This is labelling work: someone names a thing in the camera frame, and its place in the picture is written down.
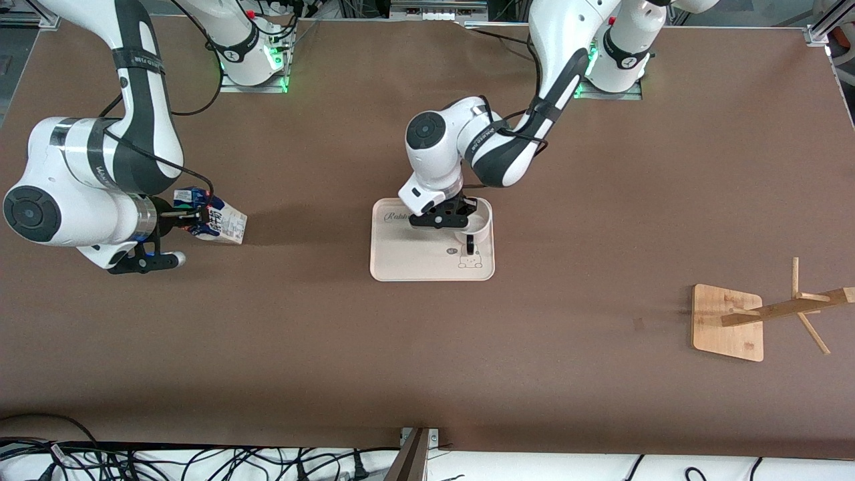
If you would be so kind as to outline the white smiley mug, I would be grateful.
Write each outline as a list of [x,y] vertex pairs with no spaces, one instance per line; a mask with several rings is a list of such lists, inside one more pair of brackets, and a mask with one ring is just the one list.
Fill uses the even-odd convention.
[[484,243],[492,244],[494,231],[494,209],[485,198],[475,197],[477,211],[470,217],[470,225],[454,232],[455,238],[462,244],[462,253],[466,256],[478,255]]

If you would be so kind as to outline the blue milk carton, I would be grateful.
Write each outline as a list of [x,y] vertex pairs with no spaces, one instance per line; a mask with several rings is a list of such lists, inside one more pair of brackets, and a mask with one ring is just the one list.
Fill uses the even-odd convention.
[[[173,205],[180,207],[180,194],[210,194],[202,188],[179,188],[173,191]],[[196,214],[195,223],[207,223],[214,231],[214,240],[210,243],[222,243],[229,245],[241,245],[244,240],[248,217],[241,211],[235,209],[216,195],[204,209]]]

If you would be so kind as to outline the wooden cup hanging rack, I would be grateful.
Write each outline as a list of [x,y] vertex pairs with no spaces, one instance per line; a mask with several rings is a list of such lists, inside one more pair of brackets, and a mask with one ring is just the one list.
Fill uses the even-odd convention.
[[759,295],[696,284],[692,288],[692,347],[706,353],[745,361],[764,359],[764,325],[797,317],[820,351],[830,348],[810,323],[809,314],[855,305],[855,287],[837,287],[822,293],[810,293],[800,287],[800,260],[793,258],[791,296],[787,301],[764,304]]

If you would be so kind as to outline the cream tray with rabbit print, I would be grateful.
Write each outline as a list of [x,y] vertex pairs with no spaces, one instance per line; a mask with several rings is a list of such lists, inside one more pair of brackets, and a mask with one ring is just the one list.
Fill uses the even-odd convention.
[[377,281],[486,281],[495,271],[492,244],[466,256],[451,229],[413,228],[398,198],[373,205],[369,270]]

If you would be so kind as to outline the brown table cover sheet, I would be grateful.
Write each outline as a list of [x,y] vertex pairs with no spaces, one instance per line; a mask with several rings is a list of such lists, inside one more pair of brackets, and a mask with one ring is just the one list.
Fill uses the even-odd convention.
[[[495,212],[487,281],[381,283],[371,211],[410,174],[418,112],[534,91],[521,45],[448,21],[324,21],[285,94],[175,127],[248,216],[241,246],[173,231],[186,264],[113,276],[30,243],[0,207],[0,416],[99,441],[855,458],[855,305],[765,326],[761,362],[692,348],[692,286],[855,286],[855,129],[797,29],[674,28],[639,101],[573,100]],[[0,203],[33,126],[118,94],[109,50],[41,33],[0,128]]]

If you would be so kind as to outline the grey metal rack unit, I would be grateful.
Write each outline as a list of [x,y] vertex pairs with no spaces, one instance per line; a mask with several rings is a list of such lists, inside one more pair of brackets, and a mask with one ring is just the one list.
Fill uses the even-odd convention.
[[389,0],[389,18],[423,21],[424,10],[453,10],[455,22],[489,21],[486,0]]

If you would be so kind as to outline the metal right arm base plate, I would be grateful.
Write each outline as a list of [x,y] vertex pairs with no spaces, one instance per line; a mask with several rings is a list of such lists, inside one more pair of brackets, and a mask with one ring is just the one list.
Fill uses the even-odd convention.
[[238,45],[217,45],[224,72],[222,90],[250,94],[287,92],[292,39],[292,35],[253,33]]

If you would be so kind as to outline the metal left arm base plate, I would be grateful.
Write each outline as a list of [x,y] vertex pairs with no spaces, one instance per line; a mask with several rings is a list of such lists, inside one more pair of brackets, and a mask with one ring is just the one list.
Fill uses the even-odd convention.
[[610,49],[608,27],[596,34],[590,49],[590,65],[575,90],[574,98],[587,100],[641,100],[641,77],[650,51],[626,53]]

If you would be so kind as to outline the aluminium frame profile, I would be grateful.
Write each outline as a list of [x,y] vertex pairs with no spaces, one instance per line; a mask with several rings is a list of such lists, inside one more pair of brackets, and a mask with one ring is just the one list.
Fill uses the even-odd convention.
[[823,46],[834,28],[855,23],[855,0],[813,0],[815,22],[804,28],[808,46]]
[[4,17],[4,25],[14,27],[37,28],[55,31],[61,19],[51,10],[43,6],[39,0],[13,0],[13,6]]

